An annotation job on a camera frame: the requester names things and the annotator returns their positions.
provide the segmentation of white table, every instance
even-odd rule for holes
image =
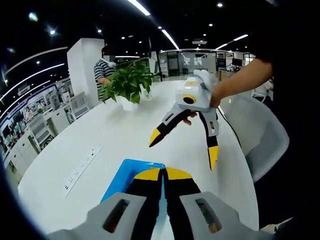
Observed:
[[[124,159],[164,163],[190,173],[202,192],[210,191],[239,212],[240,220],[258,230],[254,184],[230,126],[220,116],[219,154],[210,171],[205,129],[198,117],[192,126],[180,123],[157,145],[151,133],[174,103],[181,81],[156,82],[152,99],[126,112],[109,99],[59,134],[33,161],[18,192],[35,223],[45,233],[72,229],[98,205]],[[72,170],[91,148],[102,147],[67,197],[62,188]]]

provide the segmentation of ceiling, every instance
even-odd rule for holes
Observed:
[[[80,38],[104,39],[117,55],[142,56],[148,52],[149,38],[152,50],[175,49],[158,29],[161,26],[180,49],[198,47],[192,44],[194,40],[207,41],[201,48],[215,49],[239,36],[250,35],[257,27],[255,19],[270,16],[274,8],[266,0],[139,2],[151,15],[145,16],[127,0],[82,0],[81,3],[78,0],[29,0],[19,3],[19,7],[15,1],[8,2],[8,12],[1,16],[1,22],[5,23],[2,36],[5,37],[0,49],[0,94],[5,94],[28,76],[55,65],[64,64],[37,74],[25,83],[36,87],[48,80],[53,83],[68,77],[67,51]],[[223,7],[218,8],[217,3],[222,3]],[[29,19],[31,12],[36,14],[38,21]],[[52,30],[55,30],[54,35],[50,34]],[[30,56],[61,47],[68,48],[32,58],[4,75],[12,66]],[[249,52],[250,36],[221,49]],[[14,98],[17,89],[2,99],[1,112],[17,99]]]

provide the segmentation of gray office chair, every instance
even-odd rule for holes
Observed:
[[[254,182],[286,152],[289,137],[271,110],[246,94],[233,97],[224,112],[237,134]]]
[[[54,135],[47,126],[42,114],[35,116],[28,124],[28,127],[31,131],[31,137],[39,150],[43,150],[54,139]]]
[[[84,91],[78,95],[71,97],[69,104],[71,112],[68,113],[68,115],[71,118],[71,122],[74,122],[90,110],[86,102],[86,96]]]

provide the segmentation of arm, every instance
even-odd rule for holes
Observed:
[[[94,78],[98,83],[109,84],[110,80],[105,77],[104,70],[100,65],[94,66]]]
[[[96,81],[101,84],[109,84],[110,83],[110,80],[106,77],[100,77]]]
[[[212,93],[211,105],[217,107],[221,99],[252,90],[265,83],[271,77],[271,63],[256,58],[216,87]]]

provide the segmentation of hand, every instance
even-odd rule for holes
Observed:
[[[211,102],[210,102],[210,107],[212,108],[217,108],[219,105],[220,105],[220,97],[216,96],[214,93],[212,94],[212,97],[211,97]],[[194,118],[195,116],[197,116],[197,113],[195,111],[192,111],[190,113],[190,117],[191,118]],[[187,118],[186,119],[183,119],[183,122],[185,124],[188,124],[189,126],[192,124],[190,120],[188,120]]]
[[[195,111],[192,111],[192,112],[190,113],[190,117],[191,117],[191,118],[194,118],[195,116],[197,116],[197,113],[196,113]],[[189,126],[191,125],[191,121],[188,120],[188,118],[183,119],[183,122],[184,122],[185,124],[188,124]]]
[[[221,98],[217,96],[215,93],[211,96],[210,107],[217,108],[220,105]]]

